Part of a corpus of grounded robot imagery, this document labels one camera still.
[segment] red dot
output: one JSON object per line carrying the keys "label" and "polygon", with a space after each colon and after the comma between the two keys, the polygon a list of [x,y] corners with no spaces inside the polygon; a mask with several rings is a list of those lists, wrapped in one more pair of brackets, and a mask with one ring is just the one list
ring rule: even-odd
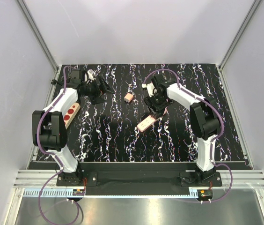
{"label": "red dot", "polygon": [[63,119],[64,120],[69,120],[70,119],[70,116],[69,115],[65,115]]}
{"label": "red dot", "polygon": [[74,113],[74,109],[69,109],[69,110],[67,111],[67,113],[68,113],[68,114],[73,114],[73,113]]}

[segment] aluminum frame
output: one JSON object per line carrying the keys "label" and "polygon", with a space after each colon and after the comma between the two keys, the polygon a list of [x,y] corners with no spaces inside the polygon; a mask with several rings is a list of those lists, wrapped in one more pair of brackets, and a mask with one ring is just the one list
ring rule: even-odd
{"label": "aluminum frame", "polygon": [[263,0],[254,0],[219,67],[223,69]]}
{"label": "aluminum frame", "polygon": [[15,0],[20,8],[20,10],[22,11],[28,25],[31,28],[31,31],[33,32],[33,34],[35,35],[40,47],[42,48],[45,56],[47,57],[49,63],[51,64],[52,68],[54,69],[54,71],[58,70],[58,65],[54,59],[54,57],[52,56],[46,42],[44,41],[44,38],[42,37],[37,25],[35,24],[33,17],[25,3],[25,0]]}
{"label": "aluminum frame", "polygon": [[242,127],[240,125],[240,121],[239,121],[237,112],[235,110],[235,105],[233,103],[232,96],[231,96],[229,87],[227,85],[227,81],[225,79],[224,73],[223,73],[222,69],[219,68],[219,66],[217,66],[217,71],[218,71],[218,73],[220,75],[220,79],[221,79],[222,86],[223,86],[223,89],[224,89],[224,93],[225,93],[225,96],[226,96],[226,99],[227,99],[227,103],[228,103],[229,108],[231,110],[231,115],[232,115],[232,118],[233,118],[233,121],[234,121],[234,124],[235,124],[235,128],[236,128],[237,134],[239,136],[239,141],[240,141],[240,145],[242,147],[244,158],[247,158],[248,161],[249,161],[250,167],[254,168],[253,161],[252,161],[252,158],[251,158],[249,150],[248,150],[249,148],[248,148],[248,145],[247,145],[247,143],[245,141],[245,138],[244,138],[244,135],[243,135],[243,131],[242,131]]}
{"label": "aluminum frame", "polygon": [[[230,183],[229,171],[219,171],[223,187],[228,187]],[[21,201],[24,195],[24,190],[26,188],[40,188],[55,171],[52,170],[19,170],[11,199],[11,204],[7,211],[6,218],[4,220],[4,225],[14,225],[18,215],[18,211],[21,205]],[[232,171],[233,174],[233,186],[232,189],[254,189],[260,204],[260,208],[264,217],[264,176],[260,170],[244,170],[244,171]],[[57,178],[54,178],[49,182],[47,188],[66,188],[56,186]],[[175,196],[169,195],[118,195],[118,196],[85,196],[87,198],[175,198]]]}

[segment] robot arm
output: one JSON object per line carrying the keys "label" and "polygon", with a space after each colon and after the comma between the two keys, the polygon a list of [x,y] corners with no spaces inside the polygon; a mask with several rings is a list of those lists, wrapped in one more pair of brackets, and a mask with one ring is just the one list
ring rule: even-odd
{"label": "robot arm", "polygon": [[[194,135],[198,137],[197,171],[202,180],[213,176],[215,167],[211,160],[214,162],[215,146],[211,141],[220,132],[220,122],[212,109],[200,101],[203,97],[185,88],[179,88],[176,82],[165,81],[159,74],[154,75],[151,83],[144,85],[143,88],[148,91],[149,96],[144,101],[154,118],[161,117],[164,109],[173,100],[190,111],[191,128]],[[205,98],[205,100],[213,107],[216,106],[214,99]]]}
{"label": "robot arm", "polygon": [[91,103],[95,105],[105,102],[101,98],[103,94],[115,94],[101,75],[97,76],[97,81],[93,75],[93,70],[83,72],[79,69],[72,69],[66,91],[61,89],[49,106],[41,111],[34,111],[32,114],[33,144],[37,146],[37,126],[42,115],[51,108],[42,122],[39,141],[46,152],[53,153],[53,158],[60,167],[60,162],[62,163],[63,172],[61,176],[65,181],[81,181],[82,169],[66,144],[67,132],[63,116],[73,103],[80,101],[82,96],[88,96]]}

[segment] gray wall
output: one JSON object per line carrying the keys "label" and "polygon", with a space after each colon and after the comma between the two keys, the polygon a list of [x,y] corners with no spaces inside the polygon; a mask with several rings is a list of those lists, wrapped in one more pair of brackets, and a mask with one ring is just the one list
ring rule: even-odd
{"label": "gray wall", "polygon": [[224,67],[256,169],[264,172],[264,1]]}
{"label": "gray wall", "polygon": [[253,0],[25,0],[58,64],[220,63]]}
{"label": "gray wall", "polygon": [[53,70],[14,0],[0,0],[0,221],[32,146],[31,114],[42,109]]}

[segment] purple cable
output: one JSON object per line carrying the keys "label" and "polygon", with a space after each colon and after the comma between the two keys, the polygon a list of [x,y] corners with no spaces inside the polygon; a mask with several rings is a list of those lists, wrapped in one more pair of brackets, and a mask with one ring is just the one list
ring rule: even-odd
{"label": "purple cable", "polygon": [[[49,212],[50,210],[54,209],[55,206],[57,206],[57,205],[59,205],[59,204],[61,204],[61,203],[64,203],[64,202],[67,202],[67,199],[64,199],[64,200],[61,200],[61,201],[59,201],[59,202],[56,202],[56,203],[55,203],[54,205],[52,205],[50,208],[48,208],[47,210],[43,211],[43,213],[46,214],[46,213]],[[35,216],[35,215],[31,215],[30,212],[29,212],[29,211],[31,210],[29,204],[28,204],[27,207],[28,207],[28,213],[29,213],[29,215],[30,215],[32,218],[38,218],[38,217],[41,216],[41,214],[38,214],[37,216]]]}
{"label": "purple cable", "polygon": [[175,75],[175,77],[176,77],[176,82],[177,82],[177,85],[178,85],[179,89],[180,89],[181,91],[185,92],[186,94],[188,94],[188,95],[194,97],[195,99],[198,99],[198,100],[202,101],[202,102],[203,102],[204,104],[206,104],[207,106],[209,106],[209,107],[215,112],[215,114],[218,116],[218,118],[219,118],[219,120],[220,120],[220,133],[219,133],[217,136],[215,136],[215,137],[211,140],[211,145],[210,145],[210,160],[211,160],[211,163],[212,163],[215,167],[224,166],[224,167],[226,167],[226,168],[229,170],[229,172],[230,172],[230,176],[231,176],[231,183],[230,183],[230,186],[229,186],[228,191],[227,191],[222,197],[220,197],[219,199],[213,200],[213,202],[218,202],[218,201],[222,200],[223,198],[225,198],[225,197],[227,196],[227,194],[231,191],[231,188],[232,188],[232,185],[233,185],[233,175],[232,175],[231,168],[230,168],[228,165],[224,164],[224,163],[220,163],[220,164],[217,164],[217,165],[216,165],[215,162],[213,162],[213,160],[212,160],[212,153],[213,153],[213,151],[212,151],[212,149],[213,149],[213,143],[212,143],[212,142],[215,141],[216,139],[220,138],[220,137],[222,136],[222,134],[224,133],[224,122],[222,121],[221,115],[219,114],[219,112],[218,112],[218,111],[217,111],[217,110],[216,110],[216,109],[215,109],[210,103],[208,103],[207,101],[205,101],[202,97],[196,97],[195,95],[193,95],[192,92],[190,92],[189,90],[187,90],[185,87],[181,86],[181,84],[180,84],[180,82],[179,82],[179,77],[178,77],[178,75],[177,75],[173,70],[171,70],[171,69],[158,69],[158,70],[155,70],[155,71],[151,72],[151,73],[145,78],[145,80],[144,80],[143,83],[145,84],[146,81],[148,80],[148,78],[149,78],[151,75],[157,73],[158,71],[169,71],[171,74]]}
{"label": "purple cable", "polygon": [[[40,196],[41,196],[42,193],[43,193],[43,189],[44,189],[44,187],[45,187],[45,186],[46,186],[46,185],[47,185],[47,184],[48,184],[48,183],[49,183],[54,177],[58,176],[59,174],[61,174],[61,173],[63,172],[63,167],[64,167],[64,165],[63,165],[62,161],[61,161],[61,160],[60,160],[60,159],[59,159],[54,153],[52,153],[52,152],[46,152],[46,151],[43,149],[43,147],[42,147],[42,145],[41,145],[41,143],[40,143],[40,140],[39,140],[39,135],[40,135],[40,128],[41,128],[41,126],[42,126],[42,123],[43,123],[43,121],[44,121],[45,116],[49,113],[49,111],[51,111],[51,109],[52,109],[52,108],[58,103],[58,101],[62,98],[62,96],[63,96],[64,93],[66,92],[66,68],[73,68],[73,67],[71,67],[71,66],[65,66],[65,67],[63,67],[64,89],[63,89],[62,95],[60,95],[60,96],[59,96],[59,97],[53,102],[52,106],[49,107],[49,109],[47,109],[46,112],[44,112],[44,114],[43,114],[42,117],[40,118],[40,121],[39,121],[38,126],[37,126],[37,146],[38,146],[38,148],[41,150],[41,152],[42,152],[43,154],[45,154],[45,155],[52,155],[52,157],[55,158],[55,159],[58,161],[59,165],[60,165],[60,171],[59,171],[57,174],[53,175],[51,178],[49,178],[49,179],[45,182],[45,184],[43,185],[43,187],[42,187],[42,189],[40,190],[39,195],[38,195],[38,209],[39,209],[39,212],[40,212],[40,214],[42,215],[42,217],[44,218],[44,220],[45,220],[46,222],[48,222],[49,224],[52,224],[52,225],[58,225],[58,224],[55,224],[55,223],[51,222],[51,221],[48,220],[47,217],[44,215],[44,213],[43,213],[43,211],[42,211],[42,207],[41,207],[41,205],[40,205]],[[78,216],[79,216],[79,204],[76,203],[76,202],[74,202],[74,203],[75,203],[76,206],[77,206],[77,216],[76,216],[76,218],[75,218],[71,223],[69,223],[69,224],[67,224],[67,225],[72,225],[73,223],[75,223],[76,220],[78,219]]]}
{"label": "purple cable", "polygon": [[[56,224],[56,223],[53,223],[51,222],[50,220],[47,219],[47,217],[44,215],[43,211],[42,211],[42,207],[40,205],[40,196],[42,195],[43,193],[43,190],[44,190],[44,187],[54,178],[56,177],[57,175],[61,174],[62,173],[62,170],[60,170],[57,174],[54,174],[52,177],[50,177],[46,182],[45,184],[43,185],[42,189],[40,190],[39,194],[38,194],[38,209],[39,209],[39,212],[40,214],[42,215],[42,217],[44,218],[44,220],[49,223],[49,224],[52,224],[52,225],[59,225],[59,224]],[[72,225],[76,222],[76,220],[78,219],[78,216],[79,216],[79,204],[75,201],[72,201],[73,203],[75,203],[76,207],[77,207],[77,215],[76,215],[76,218],[69,224],[67,225]]]}

